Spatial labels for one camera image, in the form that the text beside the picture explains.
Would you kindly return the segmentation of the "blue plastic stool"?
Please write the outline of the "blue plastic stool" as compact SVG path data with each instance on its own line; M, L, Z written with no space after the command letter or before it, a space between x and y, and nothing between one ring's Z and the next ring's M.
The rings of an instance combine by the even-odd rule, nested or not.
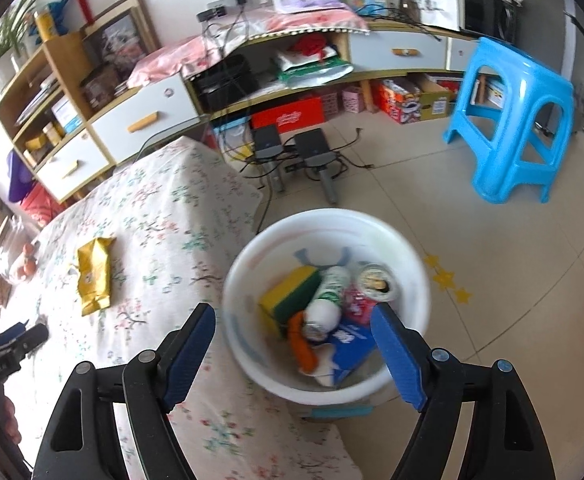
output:
M476 78L488 67L505 89L502 107L472 101ZM554 140L546 145L534 135L538 112L547 104L560 110ZM501 41L478 40L464 73L443 140L459 136L476 159L475 192L493 204L505 203L519 185L540 188L544 204L568 150L574 122L574 88L565 78L520 49Z

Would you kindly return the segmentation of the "blue almond milk carton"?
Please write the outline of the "blue almond milk carton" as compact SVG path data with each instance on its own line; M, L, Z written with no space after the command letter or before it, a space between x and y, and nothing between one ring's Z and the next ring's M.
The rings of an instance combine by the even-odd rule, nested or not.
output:
M375 348L376 342L368 326L342 322L323 344L314 348L318 366L313 378L324 387L339 387Z

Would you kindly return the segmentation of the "red drink can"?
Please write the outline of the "red drink can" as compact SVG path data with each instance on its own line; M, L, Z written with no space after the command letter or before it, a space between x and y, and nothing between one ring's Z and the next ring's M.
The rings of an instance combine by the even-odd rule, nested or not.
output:
M368 325L373 308L399 295L396 278L385 266L367 264L358 270L345 289L343 314L360 325Z

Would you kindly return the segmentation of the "red snack carton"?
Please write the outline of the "red snack carton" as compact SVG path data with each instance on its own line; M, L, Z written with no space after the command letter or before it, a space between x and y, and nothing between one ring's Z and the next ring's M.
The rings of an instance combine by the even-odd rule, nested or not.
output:
M399 125L440 119L448 115L452 92L429 75L371 81L373 104Z

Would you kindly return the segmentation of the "white microwave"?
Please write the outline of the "white microwave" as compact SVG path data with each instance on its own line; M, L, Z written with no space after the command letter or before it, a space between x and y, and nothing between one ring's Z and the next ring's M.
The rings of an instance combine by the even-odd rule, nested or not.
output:
M516 39L516 19L523 0L416 0L423 25L489 36L507 44Z

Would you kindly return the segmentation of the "long low tv cabinet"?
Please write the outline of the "long low tv cabinet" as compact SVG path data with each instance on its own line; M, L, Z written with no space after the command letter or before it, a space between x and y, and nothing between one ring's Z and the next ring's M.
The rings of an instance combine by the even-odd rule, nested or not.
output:
M354 70L337 80L339 84L363 82L412 73L456 74L467 69L470 57L478 45L475 38L433 27L419 28L389 20L368 23L368 32L346 32L343 29L326 30L328 43L333 44ZM266 78L270 59L275 50L289 47L300 38L292 34L275 34L250 39L236 52L250 63L252 73L262 83L257 92L244 94L240 100L227 103L219 110L210 110L200 93L189 81L189 90L196 106L212 119L227 116L260 104L292 96L295 89L283 88Z

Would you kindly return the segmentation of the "white plastic basin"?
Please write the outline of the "white plastic basin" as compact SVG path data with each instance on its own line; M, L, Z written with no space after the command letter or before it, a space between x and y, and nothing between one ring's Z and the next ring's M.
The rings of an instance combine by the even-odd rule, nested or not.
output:
M370 214L315 209L274 223L239 252L222 328L240 370L283 400L378 405L396 395L371 335L379 304L426 331L430 286L414 246Z

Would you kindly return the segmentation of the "black speaker right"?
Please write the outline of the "black speaker right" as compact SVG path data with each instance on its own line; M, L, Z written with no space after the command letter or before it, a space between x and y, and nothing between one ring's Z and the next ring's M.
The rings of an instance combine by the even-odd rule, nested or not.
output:
M293 142L305 168L312 170L318 177L327 202L330 205L336 205L338 194L336 194L328 166L335 162L338 156L330 148L324 130L315 128L300 132L293 137Z

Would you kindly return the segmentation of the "framed picture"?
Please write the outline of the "framed picture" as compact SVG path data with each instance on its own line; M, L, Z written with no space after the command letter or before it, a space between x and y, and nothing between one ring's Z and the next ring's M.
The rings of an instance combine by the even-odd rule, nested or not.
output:
M161 47L144 0L118 0L85 25L82 36L92 65L112 67L119 81Z

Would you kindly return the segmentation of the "floral tablecloth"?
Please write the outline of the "floral tablecloth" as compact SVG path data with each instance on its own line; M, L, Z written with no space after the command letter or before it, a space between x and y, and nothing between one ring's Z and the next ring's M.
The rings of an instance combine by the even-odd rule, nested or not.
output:
M15 287L0 317L2 327L42 321L49 330L6 385L27 460L76 364L125 364L183 326L200 302L219 306L261 199L214 151L180 138L114 174L40 232L36 273ZM77 251L97 237L115 238L111 305L83 316ZM360 477L338 428L295 418L244 376L222 334L168 418L200 479Z

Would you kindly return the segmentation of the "white plastic bottle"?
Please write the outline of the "white plastic bottle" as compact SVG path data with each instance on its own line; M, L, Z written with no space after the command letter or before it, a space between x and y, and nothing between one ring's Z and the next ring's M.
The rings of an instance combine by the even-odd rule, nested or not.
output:
M309 341L324 341L339 325L345 289L352 281L345 266L332 266L324 271L321 282L304 310L302 333Z

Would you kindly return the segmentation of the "wooden cabinet with drawers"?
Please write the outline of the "wooden cabinet with drawers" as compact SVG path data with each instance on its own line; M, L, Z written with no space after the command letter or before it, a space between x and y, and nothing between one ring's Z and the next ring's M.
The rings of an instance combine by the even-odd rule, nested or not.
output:
M123 162L204 121L176 74L93 110L80 84L94 64L78 32L44 42L0 97L0 123L35 179L63 203Z

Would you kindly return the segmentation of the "yellow green sponge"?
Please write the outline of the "yellow green sponge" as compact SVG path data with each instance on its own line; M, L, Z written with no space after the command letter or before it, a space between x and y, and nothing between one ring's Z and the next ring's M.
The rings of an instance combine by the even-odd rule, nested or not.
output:
M309 305L320 283L321 274L316 266L298 266L264 292L257 304L267 327L286 338L290 318Z

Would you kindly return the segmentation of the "orange peel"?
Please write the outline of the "orange peel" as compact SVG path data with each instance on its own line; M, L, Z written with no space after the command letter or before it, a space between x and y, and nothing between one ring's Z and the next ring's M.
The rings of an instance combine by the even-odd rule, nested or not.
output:
M295 361L298 363L303 374L309 375L318 367L318 358L312 346L303 336L304 312L296 312L290 317L288 321L288 341L290 348L294 355Z

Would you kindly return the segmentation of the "yellow snack wrapper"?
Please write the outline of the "yellow snack wrapper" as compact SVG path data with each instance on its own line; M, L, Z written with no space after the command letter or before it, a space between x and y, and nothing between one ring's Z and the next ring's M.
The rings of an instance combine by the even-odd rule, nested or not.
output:
M77 251L77 291L83 316L106 310L111 305L111 246L114 240L114 237L97 237Z

